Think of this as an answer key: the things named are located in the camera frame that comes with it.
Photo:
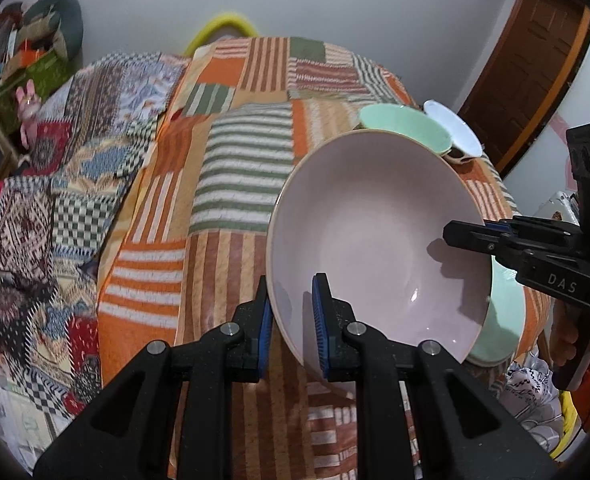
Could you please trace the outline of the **right hand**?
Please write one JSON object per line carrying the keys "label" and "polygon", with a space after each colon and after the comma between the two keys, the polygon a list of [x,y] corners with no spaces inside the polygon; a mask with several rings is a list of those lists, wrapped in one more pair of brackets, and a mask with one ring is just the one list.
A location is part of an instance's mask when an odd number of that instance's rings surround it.
{"label": "right hand", "polygon": [[561,367],[575,357],[578,337],[576,322],[568,313],[566,304],[555,301],[550,335],[550,352],[554,365]]}

